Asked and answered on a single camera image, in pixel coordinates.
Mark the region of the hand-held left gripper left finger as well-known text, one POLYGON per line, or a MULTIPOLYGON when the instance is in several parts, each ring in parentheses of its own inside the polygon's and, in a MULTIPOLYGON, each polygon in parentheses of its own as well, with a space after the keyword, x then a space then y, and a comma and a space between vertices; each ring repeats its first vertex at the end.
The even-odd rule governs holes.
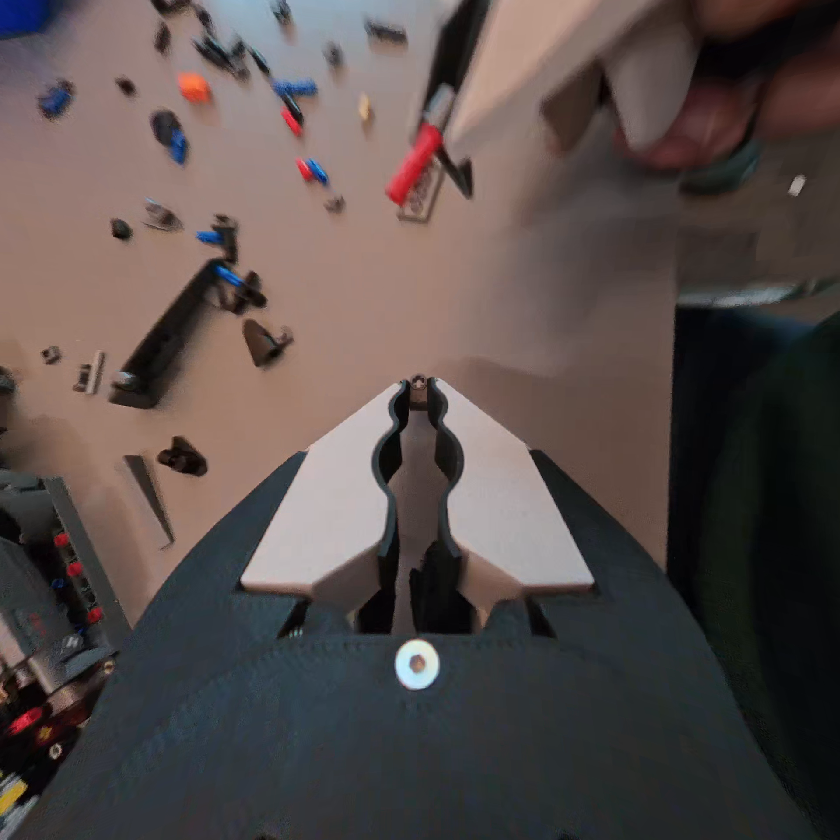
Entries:
POLYGON ((240 577, 245 591, 354 614, 363 634, 392 631, 400 539, 390 481, 407 421, 403 380, 305 451, 240 577))

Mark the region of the lego car model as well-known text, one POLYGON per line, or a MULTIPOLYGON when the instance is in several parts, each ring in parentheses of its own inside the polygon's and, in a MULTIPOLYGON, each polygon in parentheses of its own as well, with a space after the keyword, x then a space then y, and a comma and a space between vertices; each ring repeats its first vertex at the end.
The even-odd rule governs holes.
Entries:
POLYGON ((1 474, 1 838, 69 757, 130 625, 65 482, 1 474))

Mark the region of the person's right hand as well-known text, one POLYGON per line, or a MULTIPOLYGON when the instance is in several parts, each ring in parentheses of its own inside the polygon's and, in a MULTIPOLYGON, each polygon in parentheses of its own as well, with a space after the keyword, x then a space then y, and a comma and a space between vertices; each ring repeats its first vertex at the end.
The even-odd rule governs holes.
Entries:
POLYGON ((699 1, 690 7, 703 49, 674 121, 653 144, 614 144, 652 172, 691 172, 751 140, 786 140, 838 127, 838 2, 699 1))

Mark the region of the long dark grey lego beam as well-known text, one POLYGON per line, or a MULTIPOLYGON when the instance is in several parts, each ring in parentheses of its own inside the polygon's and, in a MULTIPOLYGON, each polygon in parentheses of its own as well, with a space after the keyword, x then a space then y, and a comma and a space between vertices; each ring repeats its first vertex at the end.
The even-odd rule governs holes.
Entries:
POLYGON ((208 260, 115 372, 108 402, 136 410, 156 408, 174 381, 183 352, 211 308, 221 259, 208 260))

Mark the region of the scattered small lego pieces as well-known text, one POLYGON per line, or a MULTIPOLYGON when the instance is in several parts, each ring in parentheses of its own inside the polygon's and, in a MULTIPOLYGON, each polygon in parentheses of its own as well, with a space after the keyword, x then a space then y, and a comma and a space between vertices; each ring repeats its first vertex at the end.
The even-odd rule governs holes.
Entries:
MULTIPOLYGON (((268 80, 271 90, 282 102, 283 109, 281 116, 288 128, 300 137, 305 123, 302 110, 298 105, 300 98, 313 98, 318 92, 318 86, 312 79, 281 80, 272 75, 270 66, 266 63, 262 54, 252 45, 248 45, 242 38, 236 38, 230 47, 225 47, 215 37, 214 23, 212 16, 204 6, 195 2, 152 2, 154 8, 164 17, 169 14, 180 12, 185 8, 191 8, 203 27, 203 35, 200 39, 193 39, 193 46, 196 51, 215 67, 226 71, 237 79, 248 78, 248 67, 246 55, 251 55, 259 72, 268 80)), ((291 8, 288 2, 271 2, 271 13, 279 25, 288 26, 291 24, 291 8)), ((392 25, 392 22, 374 17, 364 19, 364 31, 369 39, 384 44, 402 46, 407 43, 407 34, 404 27, 392 25)), ((171 30, 166 23, 158 27, 154 49, 159 54, 165 55, 172 39, 171 30)), ((339 69, 343 65, 343 52, 341 47, 330 41, 323 48, 323 54, 328 64, 333 69, 339 69)), ((137 92, 136 85, 126 77, 115 80, 118 89, 127 96, 134 96, 137 92)), ((177 79, 178 89, 182 98, 191 103, 204 105, 213 99, 213 92, 208 81, 200 74, 182 73, 177 79)), ((51 85, 43 94, 36 99, 40 113, 47 119, 57 119, 67 111, 75 96, 75 88, 67 79, 59 79, 51 85)), ((188 140, 181 121, 174 112, 169 109, 159 109, 150 116, 150 126, 155 140, 162 145, 170 158, 177 165, 186 162, 188 154, 188 140)), ((330 187, 327 173, 321 165, 313 160, 297 159, 296 167, 306 183, 318 183, 324 187, 330 187)), ((331 192, 328 200, 324 203, 325 209, 331 214, 341 214, 345 207, 344 198, 331 192)), ((128 240, 132 236, 132 230, 122 219, 111 221, 111 231, 114 238, 128 240)), ((198 241, 207 245, 218 247, 223 253, 223 259, 229 265, 235 265, 238 259, 238 226, 234 219, 225 214, 216 214, 214 224, 210 230, 196 233, 198 241)))

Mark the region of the black lego connector blue pin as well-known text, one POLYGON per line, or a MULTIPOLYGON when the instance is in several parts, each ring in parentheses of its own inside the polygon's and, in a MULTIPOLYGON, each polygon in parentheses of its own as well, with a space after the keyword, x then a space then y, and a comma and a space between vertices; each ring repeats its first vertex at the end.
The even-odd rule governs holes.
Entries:
POLYGON ((254 271, 239 276, 221 262, 211 265, 216 288, 217 306, 234 315, 241 316, 251 309, 262 309, 267 298, 261 286, 261 278, 254 271))

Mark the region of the dark grey lego fin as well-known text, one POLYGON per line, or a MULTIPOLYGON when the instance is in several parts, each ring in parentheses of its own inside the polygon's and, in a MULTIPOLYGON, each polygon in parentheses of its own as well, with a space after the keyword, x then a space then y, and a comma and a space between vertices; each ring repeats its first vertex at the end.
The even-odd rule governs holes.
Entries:
POLYGON ((252 318, 244 321, 242 333, 250 358, 258 369, 265 369, 277 362, 295 339, 288 327, 274 334, 252 318))

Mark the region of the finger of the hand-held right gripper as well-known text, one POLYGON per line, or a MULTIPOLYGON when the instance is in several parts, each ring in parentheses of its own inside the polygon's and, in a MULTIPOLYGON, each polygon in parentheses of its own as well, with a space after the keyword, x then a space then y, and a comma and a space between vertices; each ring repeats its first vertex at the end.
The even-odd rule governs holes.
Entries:
POLYGON ((430 52, 408 113, 408 138, 415 138, 427 105, 441 86, 452 88, 449 116, 456 115, 461 89, 469 74, 493 1, 436 2, 430 52))
POLYGON ((445 130, 447 152, 471 156, 540 116, 543 99, 644 18, 690 18, 690 2, 494 2, 445 130))

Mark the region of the white lego bar piece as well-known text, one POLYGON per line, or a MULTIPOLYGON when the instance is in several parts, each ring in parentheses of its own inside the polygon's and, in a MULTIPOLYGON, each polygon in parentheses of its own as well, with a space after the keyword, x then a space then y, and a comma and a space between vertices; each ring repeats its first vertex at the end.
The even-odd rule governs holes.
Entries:
POLYGON ((94 353, 90 362, 80 364, 77 370, 77 378, 71 388, 72 391, 85 396, 96 395, 100 388, 105 361, 105 352, 99 350, 94 353))

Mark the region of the grey pointed lego fin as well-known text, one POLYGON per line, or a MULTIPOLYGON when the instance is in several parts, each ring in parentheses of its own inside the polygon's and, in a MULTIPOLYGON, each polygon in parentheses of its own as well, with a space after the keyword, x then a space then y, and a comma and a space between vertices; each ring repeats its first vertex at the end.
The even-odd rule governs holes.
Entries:
POLYGON ((462 196, 471 200, 475 191, 472 160, 467 157, 459 163, 454 161, 442 144, 437 149, 435 157, 443 172, 455 184, 462 196))

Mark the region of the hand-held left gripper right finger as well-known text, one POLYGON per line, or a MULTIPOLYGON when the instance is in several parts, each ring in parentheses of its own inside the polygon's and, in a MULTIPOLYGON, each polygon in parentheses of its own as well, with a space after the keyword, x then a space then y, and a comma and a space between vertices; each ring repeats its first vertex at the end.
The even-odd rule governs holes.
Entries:
POLYGON ((595 578, 531 449, 438 377, 426 385, 446 480, 436 538, 411 572, 421 634, 468 634, 500 604, 590 595, 595 578))

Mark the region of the long red lego pin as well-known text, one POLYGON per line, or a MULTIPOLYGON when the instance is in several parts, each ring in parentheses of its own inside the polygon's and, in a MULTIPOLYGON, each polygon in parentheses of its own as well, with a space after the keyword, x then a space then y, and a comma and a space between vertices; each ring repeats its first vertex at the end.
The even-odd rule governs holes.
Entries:
POLYGON ((440 151, 442 145, 441 129, 433 123, 424 122, 416 134, 412 147, 385 188, 385 194, 393 204, 401 207, 405 203, 427 164, 440 151))

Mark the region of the dark grey holed lego plate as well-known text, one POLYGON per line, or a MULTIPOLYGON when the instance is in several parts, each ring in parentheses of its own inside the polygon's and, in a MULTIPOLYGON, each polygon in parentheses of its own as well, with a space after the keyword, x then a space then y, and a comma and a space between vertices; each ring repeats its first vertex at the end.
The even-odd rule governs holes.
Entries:
POLYGON ((400 222, 427 224, 444 179, 444 167, 438 158, 432 158, 407 194, 403 205, 397 208, 396 218, 400 222))

